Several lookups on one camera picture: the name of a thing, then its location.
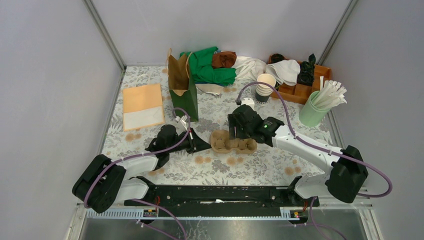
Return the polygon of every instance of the paper bag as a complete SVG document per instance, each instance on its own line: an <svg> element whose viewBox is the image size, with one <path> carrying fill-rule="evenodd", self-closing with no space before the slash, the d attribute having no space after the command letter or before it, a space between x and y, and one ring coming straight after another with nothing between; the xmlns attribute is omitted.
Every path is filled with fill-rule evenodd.
<svg viewBox="0 0 424 240"><path fill-rule="evenodd" d="M174 108L184 109L190 116L191 122L199 121L198 93L195 81L190 77L188 59L190 56L182 55L178 60L168 52L168 86ZM184 113L175 111L182 117Z"/></svg>
<svg viewBox="0 0 424 240"><path fill-rule="evenodd" d="M125 88L123 95L123 130L145 128L165 122L161 85Z"/></svg>

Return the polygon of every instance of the green paper bag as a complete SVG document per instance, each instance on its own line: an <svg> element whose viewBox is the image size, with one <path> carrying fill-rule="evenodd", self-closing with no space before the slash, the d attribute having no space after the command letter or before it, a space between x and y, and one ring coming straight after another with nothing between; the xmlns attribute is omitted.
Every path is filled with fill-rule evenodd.
<svg viewBox="0 0 424 240"><path fill-rule="evenodd" d="M187 56L183 54L178 60L168 52L168 86L174 108L184 109L190 116L191 122L199 121L198 92L196 84L190 75ZM175 111L176 115L182 117L181 111Z"/></svg>

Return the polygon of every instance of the brown cloth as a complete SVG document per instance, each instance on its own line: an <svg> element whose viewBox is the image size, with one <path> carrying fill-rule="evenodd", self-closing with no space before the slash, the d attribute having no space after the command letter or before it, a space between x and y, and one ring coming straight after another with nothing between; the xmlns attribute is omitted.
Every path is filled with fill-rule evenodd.
<svg viewBox="0 0 424 240"><path fill-rule="evenodd" d="M222 51L215 53L212 57L212 68L230 69L236 63L237 55L234 51Z"/></svg>

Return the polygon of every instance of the green bucket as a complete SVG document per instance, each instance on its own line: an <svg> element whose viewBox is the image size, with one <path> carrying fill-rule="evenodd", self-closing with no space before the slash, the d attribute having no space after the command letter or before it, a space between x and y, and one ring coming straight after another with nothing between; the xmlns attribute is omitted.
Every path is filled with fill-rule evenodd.
<svg viewBox="0 0 424 240"><path fill-rule="evenodd" d="M315 127L318 125L331 109L321 109L312 104L311 101L318 95L319 92L320 91L314 91L311 93L302 110L300 110L299 120L307 127Z"/></svg>

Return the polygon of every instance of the white wall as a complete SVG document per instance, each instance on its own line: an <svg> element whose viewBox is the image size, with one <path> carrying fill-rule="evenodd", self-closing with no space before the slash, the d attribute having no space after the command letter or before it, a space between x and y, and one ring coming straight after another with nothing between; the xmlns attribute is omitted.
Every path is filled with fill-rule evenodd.
<svg viewBox="0 0 424 240"><path fill-rule="evenodd" d="M267 60L273 53L317 60L349 0L94 0L127 65L165 64L218 46Z"/></svg>
<svg viewBox="0 0 424 240"><path fill-rule="evenodd" d="M119 76L81 0L0 1L0 239L63 239Z"/></svg>
<svg viewBox="0 0 424 240"><path fill-rule="evenodd" d="M386 240L423 239L424 1L359 1L326 65L347 88L336 108L345 144L385 172L373 199ZM366 185L387 184L370 173Z"/></svg>

